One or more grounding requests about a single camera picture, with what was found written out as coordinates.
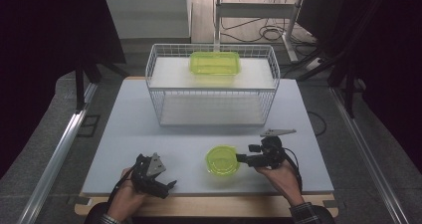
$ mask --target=wire basket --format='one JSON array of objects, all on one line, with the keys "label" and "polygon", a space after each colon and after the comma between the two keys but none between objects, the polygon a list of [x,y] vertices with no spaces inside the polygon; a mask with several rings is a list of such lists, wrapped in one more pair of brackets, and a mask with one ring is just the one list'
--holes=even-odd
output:
[{"label": "wire basket", "polygon": [[213,52],[215,45],[155,44],[146,66],[146,85],[160,125],[265,124],[280,81],[269,45],[219,45],[239,54],[235,76],[197,76],[189,72],[193,52]]}]

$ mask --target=green plastic container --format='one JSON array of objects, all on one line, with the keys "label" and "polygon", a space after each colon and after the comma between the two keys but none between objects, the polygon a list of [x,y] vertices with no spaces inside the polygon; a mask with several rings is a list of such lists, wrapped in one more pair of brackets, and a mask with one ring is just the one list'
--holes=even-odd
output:
[{"label": "green plastic container", "polygon": [[218,145],[208,151],[205,160],[208,171],[218,176],[230,176],[239,169],[236,147]]},{"label": "green plastic container", "polygon": [[234,52],[194,52],[189,70],[195,75],[228,75],[240,73],[239,54]]}]

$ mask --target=green round bowl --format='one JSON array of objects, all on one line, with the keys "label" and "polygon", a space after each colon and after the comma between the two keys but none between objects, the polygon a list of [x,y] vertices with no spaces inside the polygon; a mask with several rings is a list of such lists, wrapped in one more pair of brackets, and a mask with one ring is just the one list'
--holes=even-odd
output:
[{"label": "green round bowl", "polygon": [[208,171],[218,176],[230,176],[239,169],[236,147],[218,145],[208,151],[205,160]]}]

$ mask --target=hand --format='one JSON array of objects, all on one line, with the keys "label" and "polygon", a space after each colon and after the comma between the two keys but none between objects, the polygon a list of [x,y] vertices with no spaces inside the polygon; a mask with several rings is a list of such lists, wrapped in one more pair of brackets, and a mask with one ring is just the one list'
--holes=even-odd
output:
[{"label": "hand", "polygon": [[[125,169],[121,176],[124,176],[128,171],[129,168]],[[136,192],[130,180],[130,176],[131,174],[128,176],[128,180],[120,186],[107,213],[108,216],[119,222],[131,217],[137,209],[139,209],[146,196],[145,193]]]},{"label": "hand", "polygon": [[287,160],[276,169],[267,167],[255,167],[255,169],[270,180],[271,184],[282,193],[291,206],[297,206],[305,202],[299,190],[295,171]]}]

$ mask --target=gray carpet floor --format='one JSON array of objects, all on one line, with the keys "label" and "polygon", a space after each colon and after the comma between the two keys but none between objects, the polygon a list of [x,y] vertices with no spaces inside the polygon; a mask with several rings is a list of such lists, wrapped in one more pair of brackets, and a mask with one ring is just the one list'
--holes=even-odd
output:
[{"label": "gray carpet floor", "polygon": [[[276,48],[279,64],[287,64],[286,51]],[[118,65],[132,76],[143,76],[148,50],[126,53],[125,65]],[[103,75],[86,118],[87,124],[98,119],[97,128],[82,126],[36,223],[83,223],[75,214],[75,198],[100,143],[122,77],[99,65]],[[294,77],[305,69],[298,69]],[[309,112],[320,115],[326,131],[317,141],[330,175],[339,207],[336,223],[393,223],[392,218],[370,176],[356,144],[326,84],[329,71],[299,83]],[[56,145],[75,111],[75,80],[70,73],[57,82],[56,95],[25,149],[0,180],[0,223],[16,223]],[[393,187],[410,223],[422,223],[422,176],[399,143],[371,112],[360,94],[354,97],[355,120],[375,155],[380,168]],[[319,117],[310,113],[315,133],[324,130]],[[227,223],[251,223],[248,220],[214,220]],[[274,223],[259,219],[253,223]],[[181,223],[181,219],[149,219],[147,223]]]}]

